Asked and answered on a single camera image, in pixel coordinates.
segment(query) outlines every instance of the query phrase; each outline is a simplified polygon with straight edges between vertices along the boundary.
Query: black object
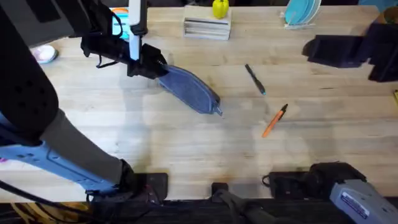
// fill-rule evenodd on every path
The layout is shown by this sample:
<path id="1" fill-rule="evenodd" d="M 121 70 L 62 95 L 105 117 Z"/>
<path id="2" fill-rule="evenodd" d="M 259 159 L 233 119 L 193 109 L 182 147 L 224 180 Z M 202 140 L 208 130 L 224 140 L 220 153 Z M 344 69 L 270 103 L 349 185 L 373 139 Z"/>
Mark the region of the black object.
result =
<path id="1" fill-rule="evenodd" d="M 326 162 L 311 166 L 308 172 L 270 172 L 269 186 L 275 199 L 329 200 L 332 188 L 344 180 L 366 178 L 345 162 Z"/>
<path id="2" fill-rule="evenodd" d="M 270 172 L 269 188 L 273 198 L 278 200 L 298 200 L 307 198 L 302 183 L 305 172 Z"/>
<path id="3" fill-rule="evenodd" d="M 316 35 L 303 54 L 309 62 L 337 68 L 359 67 L 369 58 L 374 68 L 369 76 L 377 82 L 398 80 L 398 25 L 371 24 L 366 35 Z"/>
<path id="4" fill-rule="evenodd" d="M 251 78 L 253 79 L 254 83 L 256 84 L 257 88 L 260 90 L 260 93 L 265 95 L 266 94 L 266 89 L 264 88 L 264 86 L 261 84 L 261 82 L 257 79 L 256 75 L 254 74 L 254 72 L 251 70 L 251 68 L 249 67 L 248 64 L 245 64 L 244 67 L 246 68 L 246 70 L 249 72 Z"/>
<path id="5" fill-rule="evenodd" d="M 241 220 L 249 220 L 252 224 L 299 224 L 299 222 L 289 218 L 276 218 L 272 216 L 263 209 L 260 203 L 239 198 L 228 191 L 228 185 L 226 183 L 213 183 L 211 185 L 211 191 L 215 192 L 211 196 L 211 201 L 227 204 L 231 211 L 234 224 L 241 223 Z"/>
<path id="6" fill-rule="evenodd" d="M 278 119 L 278 121 L 280 121 L 281 119 L 282 119 L 282 117 L 285 115 L 285 113 L 286 113 L 286 109 L 287 109 L 287 106 L 288 106 L 289 104 L 285 104 L 283 107 L 282 107 L 282 109 L 280 109 L 280 111 L 283 111 L 284 113 L 282 114 L 282 116 Z"/>

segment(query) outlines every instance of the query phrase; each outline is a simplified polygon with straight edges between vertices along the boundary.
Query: wooden tabletop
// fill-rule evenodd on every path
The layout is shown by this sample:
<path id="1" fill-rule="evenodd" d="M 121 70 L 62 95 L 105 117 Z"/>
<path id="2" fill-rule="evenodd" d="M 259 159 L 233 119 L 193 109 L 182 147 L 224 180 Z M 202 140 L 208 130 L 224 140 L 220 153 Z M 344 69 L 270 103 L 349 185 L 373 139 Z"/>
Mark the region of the wooden tabletop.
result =
<path id="1" fill-rule="evenodd" d="M 56 61 L 43 65 L 71 122 L 136 172 L 169 173 L 169 199 L 210 196 L 214 181 L 242 197 L 269 197 L 261 177 L 345 161 L 383 195 L 398 195 L 397 83 L 370 82 L 370 65 L 337 69 L 307 62 L 315 34 L 362 34 L 376 7 L 323 6 L 314 29 L 285 30 L 284 7 L 234 7 L 229 41 L 182 37 L 183 8 L 150 8 L 144 41 L 221 97 L 223 117 L 203 115 L 158 86 L 127 77 L 125 65 L 95 68 L 80 39 L 58 40 Z M 248 63 L 267 90 L 262 96 Z M 261 134 L 288 103 L 283 119 Z M 77 184 L 20 162 L 0 164 L 1 180 L 56 201 L 84 200 Z M 0 192 L 0 201 L 22 199 Z"/>

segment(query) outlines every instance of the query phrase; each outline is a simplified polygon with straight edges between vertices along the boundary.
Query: label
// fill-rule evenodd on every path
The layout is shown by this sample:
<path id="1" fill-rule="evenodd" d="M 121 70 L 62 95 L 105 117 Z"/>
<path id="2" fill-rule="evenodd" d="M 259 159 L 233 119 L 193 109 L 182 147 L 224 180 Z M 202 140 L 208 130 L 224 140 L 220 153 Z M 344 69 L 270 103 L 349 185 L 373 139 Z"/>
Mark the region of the label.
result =
<path id="1" fill-rule="evenodd" d="M 350 206 L 358 215 L 361 215 L 362 218 L 367 219 L 370 212 L 364 206 L 362 206 L 359 202 L 357 202 L 351 195 L 343 192 L 341 194 L 342 201 L 344 201 L 348 206 Z"/>

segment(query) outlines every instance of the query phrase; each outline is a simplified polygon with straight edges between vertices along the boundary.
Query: black cable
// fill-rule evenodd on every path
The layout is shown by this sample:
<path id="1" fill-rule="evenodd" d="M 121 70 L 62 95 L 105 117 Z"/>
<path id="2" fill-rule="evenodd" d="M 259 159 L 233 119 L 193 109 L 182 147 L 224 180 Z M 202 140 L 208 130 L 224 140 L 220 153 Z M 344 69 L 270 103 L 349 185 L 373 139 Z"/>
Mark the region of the black cable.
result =
<path id="1" fill-rule="evenodd" d="M 55 221 L 57 221 L 57 222 L 69 223 L 69 224 L 76 224 L 76 223 L 86 223 L 86 222 L 89 221 L 89 220 L 83 220 L 83 221 L 77 221 L 77 222 L 74 222 L 74 221 L 65 221 L 65 220 L 62 220 L 62 219 L 59 219 L 59 218 L 53 216 L 53 215 L 52 215 L 49 211 L 47 211 L 41 204 L 39 204 L 39 203 L 37 203 L 37 202 L 35 202 L 35 204 L 36 204 L 36 206 L 37 206 L 42 212 L 44 212 L 46 215 L 48 215 L 50 218 L 52 218 L 53 220 L 55 220 Z"/>
<path id="2" fill-rule="evenodd" d="M 116 21 L 118 22 L 119 26 L 120 26 L 120 33 L 118 35 L 116 35 L 117 37 L 121 37 L 123 35 L 123 26 L 122 26 L 122 21 L 120 20 L 120 18 L 116 15 L 116 13 L 112 12 L 112 16 L 116 19 Z"/>
<path id="3" fill-rule="evenodd" d="M 16 211 L 13 210 L 13 211 L 8 211 L 8 212 L 2 212 L 2 213 L 0 213 L 0 217 L 3 215 L 12 214 L 12 213 L 16 213 Z"/>
<path id="4" fill-rule="evenodd" d="M 19 190 L 18 188 L 14 187 L 14 186 L 11 186 L 11 185 L 9 185 L 9 184 L 1 181 L 1 180 L 0 180 L 0 188 L 2 188 L 3 190 L 7 190 L 8 192 L 11 192 L 11 193 L 16 194 L 18 196 L 21 196 L 21 197 L 24 197 L 26 199 L 32 200 L 34 202 L 37 202 L 37 203 L 42 203 L 44 205 L 48 205 L 48 206 L 51 206 L 51 207 L 54 207 L 54 208 L 58 208 L 58 209 L 67 210 L 67 211 L 70 211 L 70 212 L 75 212 L 75 213 L 77 213 L 77 214 L 79 214 L 79 215 L 81 215 L 83 217 L 90 218 L 90 219 L 92 219 L 94 221 L 97 221 L 97 222 L 106 222 L 106 220 L 102 220 L 102 219 L 93 217 L 88 212 L 84 212 L 82 210 L 75 209 L 75 208 L 70 208 L 68 206 L 65 206 L 65 205 L 62 205 L 62 204 L 59 204 L 59 203 L 51 202 L 51 201 L 46 200 L 44 198 L 41 198 L 41 197 L 32 195 L 30 193 L 27 193 L 27 192 L 25 192 L 23 190 Z"/>
<path id="5" fill-rule="evenodd" d="M 266 179 L 269 177 L 269 175 L 265 175 L 265 176 L 263 176 L 262 177 L 262 179 L 261 179 L 261 182 L 262 182 L 262 184 L 264 185 L 264 186 L 266 186 L 266 187 L 270 187 L 271 185 L 269 184 L 269 183 L 266 183 Z"/>
<path id="6" fill-rule="evenodd" d="M 41 198 L 41 197 L 38 197 L 38 196 L 35 196 L 35 195 L 32 195 L 30 193 L 27 193 L 27 192 L 25 192 L 23 190 L 20 190 L 20 189 L 14 187 L 14 186 L 11 186 L 11 185 L 9 185 L 9 184 L 1 181 L 1 180 L 0 180 L 0 189 L 6 190 L 6 191 L 8 191 L 8 192 L 10 192 L 12 194 L 24 197 L 24 198 L 29 199 L 31 201 L 34 201 L 34 202 L 37 202 L 37 203 L 41 203 L 41 204 L 44 204 L 44 205 L 48 205 L 48 206 L 53 207 L 53 208 L 62 209 L 62 210 L 66 210 L 66 211 L 69 211 L 69 212 L 77 213 L 77 214 L 79 214 L 79 215 L 81 215 L 83 217 L 89 218 L 90 220 L 93 220 L 93 221 L 97 221 L 97 222 L 101 222 L 101 223 L 108 222 L 108 220 L 103 220 L 101 218 L 96 218 L 96 217 L 92 216 L 90 213 L 84 212 L 84 211 L 82 211 L 80 209 L 71 208 L 71 207 L 68 207 L 68 206 L 65 206 L 65 205 L 62 205 L 62 204 L 59 204 L 59 203 L 51 202 L 49 200 L 46 200 L 44 198 Z M 142 218 L 144 215 L 147 215 L 151 211 L 152 210 L 149 209 L 148 211 L 140 214 L 138 217 L 133 218 L 133 219 L 132 218 L 119 218 L 119 219 L 114 220 L 114 221 L 115 222 L 136 222 L 136 221 L 138 221 L 138 219 Z"/>

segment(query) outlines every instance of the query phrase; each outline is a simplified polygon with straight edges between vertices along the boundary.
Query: orange marker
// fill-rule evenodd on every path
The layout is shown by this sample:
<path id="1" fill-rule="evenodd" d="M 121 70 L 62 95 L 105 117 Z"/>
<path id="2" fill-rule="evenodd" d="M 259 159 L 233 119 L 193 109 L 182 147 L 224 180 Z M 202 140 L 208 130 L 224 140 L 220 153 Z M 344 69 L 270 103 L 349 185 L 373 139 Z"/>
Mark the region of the orange marker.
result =
<path id="1" fill-rule="evenodd" d="M 271 132 L 271 129 L 275 126 L 276 122 L 282 118 L 282 116 L 286 113 L 287 104 L 280 109 L 280 111 L 275 115 L 274 119 L 269 123 L 267 129 L 262 134 L 262 137 L 265 138 Z"/>

